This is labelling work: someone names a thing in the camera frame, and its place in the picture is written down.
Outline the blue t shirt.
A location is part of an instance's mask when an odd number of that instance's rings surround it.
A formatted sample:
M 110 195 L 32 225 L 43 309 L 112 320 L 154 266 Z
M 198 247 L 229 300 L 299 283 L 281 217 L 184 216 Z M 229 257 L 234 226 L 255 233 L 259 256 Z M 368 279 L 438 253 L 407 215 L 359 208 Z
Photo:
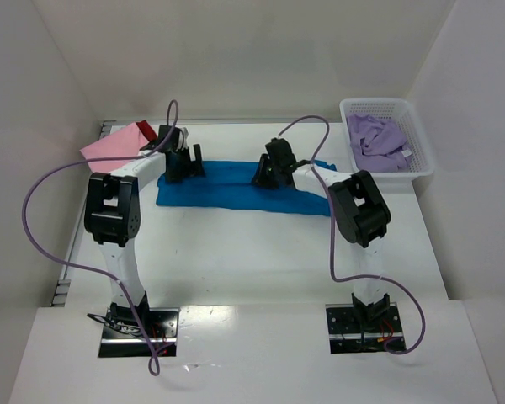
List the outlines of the blue t shirt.
M 161 207 L 259 210 L 297 215 L 330 215 L 325 198 L 290 187 L 264 189 L 252 183 L 255 162 L 207 161 L 205 176 L 169 183 L 157 180 L 156 205 Z

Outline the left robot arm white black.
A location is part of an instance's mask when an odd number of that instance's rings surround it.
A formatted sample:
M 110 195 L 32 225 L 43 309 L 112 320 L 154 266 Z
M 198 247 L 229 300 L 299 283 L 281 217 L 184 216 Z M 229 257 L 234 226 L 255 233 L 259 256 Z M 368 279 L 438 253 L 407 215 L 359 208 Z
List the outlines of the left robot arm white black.
M 88 180 L 84 226 L 98 244 L 112 275 L 109 321 L 149 327 L 152 319 L 147 292 L 138 273 L 135 237 L 141 227 L 140 193 L 163 178 L 180 183 L 204 177 L 200 145 L 188 145 L 184 127 L 160 125 L 155 140 L 132 161 L 110 173 L 93 173 Z

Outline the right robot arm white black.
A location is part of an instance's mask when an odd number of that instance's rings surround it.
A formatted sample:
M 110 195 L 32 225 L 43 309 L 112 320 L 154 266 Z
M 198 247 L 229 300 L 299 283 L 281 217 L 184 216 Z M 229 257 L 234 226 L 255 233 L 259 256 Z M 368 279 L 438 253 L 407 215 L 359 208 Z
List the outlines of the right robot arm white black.
M 367 171 L 340 173 L 297 160 L 288 141 L 273 138 L 265 145 L 252 184 L 262 189 L 294 189 L 327 200 L 331 220 L 330 253 L 340 234 L 353 250 L 358 268 L 353 280 L 353 315 L 360 328 L 370 330 L 391 303 L 381 277 L 382 247 L 391 213 Z

